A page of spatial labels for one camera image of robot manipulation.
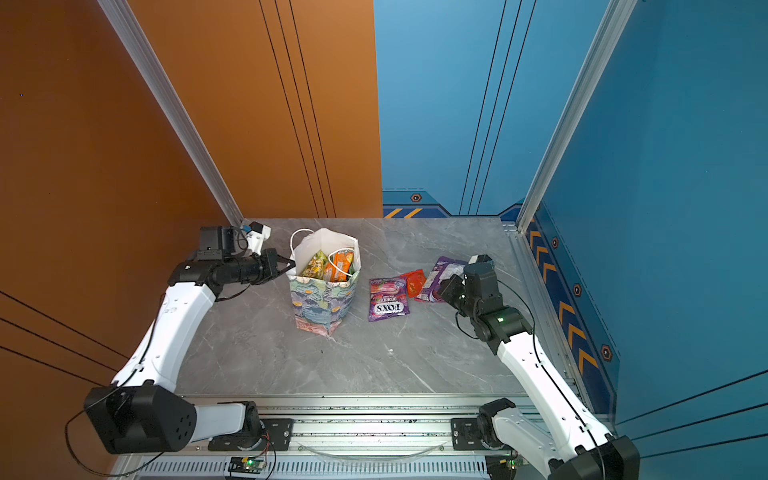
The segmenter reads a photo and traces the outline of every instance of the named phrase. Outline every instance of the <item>gift bag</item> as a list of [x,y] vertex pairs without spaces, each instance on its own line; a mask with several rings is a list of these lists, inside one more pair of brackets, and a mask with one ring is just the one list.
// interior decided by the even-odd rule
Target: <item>gift bag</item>
[[[294,247],[293,238],[297,233],[305,231],[311,234]],[[288,270],[286,275],[290,282],[296,327],[318,335],[331,336],[346,315],[355,296],[355,286],[360,276],[360,246],[357,239],[327,228],[321,228],[316,232],[302,228],[291,235],[290,247],[290,257],[291,260],[296,261],[296,266]],[[336,274],[337,277],[345,277],[345,281],[330,282],[299,276],[318,251],[323,251],[327,257],[331,257],[334,253],[348,250],[354,251],[349,274],[343,272]]]

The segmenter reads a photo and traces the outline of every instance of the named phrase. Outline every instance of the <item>robotic arm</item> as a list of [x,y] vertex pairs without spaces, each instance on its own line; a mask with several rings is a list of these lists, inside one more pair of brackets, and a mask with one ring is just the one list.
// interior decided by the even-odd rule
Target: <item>robotic arm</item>
[[479,258],[486,261],[470,263],[463,277],[443,280],[437,294],[470,318],[477,337],[515,374],[550,430],[499,399],[480,408],[483,442],[514,446],[551,480],[637,480],[640,454],[632,441],[615,438],[568,388],[541,348],[535,325],[504,305],[490,258]]
[[[262,252],[269,236],[270,228],[256,222],[242,230],[200,230],[200,249],[176,266],[157,318],[134,354],[110,386],[92,389],[84,402],[108,452],[177,452],[189,442],[235,432],[254,442],[260,438],[252,402],[193,406],[174,390],[192,337],[223,286],[260,285],[295,266],[275,249]],[[237,240],[247,245],[235,254]]]

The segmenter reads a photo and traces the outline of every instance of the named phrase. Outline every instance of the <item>gray marble table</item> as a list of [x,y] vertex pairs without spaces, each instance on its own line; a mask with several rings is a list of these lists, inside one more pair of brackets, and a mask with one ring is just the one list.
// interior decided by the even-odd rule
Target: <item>gray marble table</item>
[[[369,279],[423,269],[441,255],[487,253],[500,280],[525,296],[498,218],[258,219],[268,247],[290,255],[290,234],[326,227],[357,237],[362,261],[356,298],[330,338],[296,328],[285,276],[216,303],[181,366],[177,393],[210,395],[455,393],[514,395],[518,380],[482,342],[456,329],[443,303],[409,301],[411,313],[369,323]],[[242,286],[228,286],[229,295]],[[502,290],[505,302],[523,307]],[[459,318],[471,332],[468,319]]]

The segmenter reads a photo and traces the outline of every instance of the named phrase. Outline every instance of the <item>floral pattern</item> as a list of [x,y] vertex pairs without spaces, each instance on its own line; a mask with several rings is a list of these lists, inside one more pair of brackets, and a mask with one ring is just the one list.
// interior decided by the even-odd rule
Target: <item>floral pattern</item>
[[332,283],[289,275],[296,326],[302,330],[330,336],[349,311],[358,277],[359,271],[346,282]]

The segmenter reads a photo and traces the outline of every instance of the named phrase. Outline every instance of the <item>green snack package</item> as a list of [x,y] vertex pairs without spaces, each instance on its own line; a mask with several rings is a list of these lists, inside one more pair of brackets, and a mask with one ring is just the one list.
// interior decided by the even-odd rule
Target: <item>green snack package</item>
[[306,268],[304,268],[304,271],[300,276],[322,280],[326,263],[328,263],[328,257],[326,257],[326,254],[324,254],[322,250],[318,250],[317,253],[315,253],[315,256],[312,257],[310,262],[306,265]]

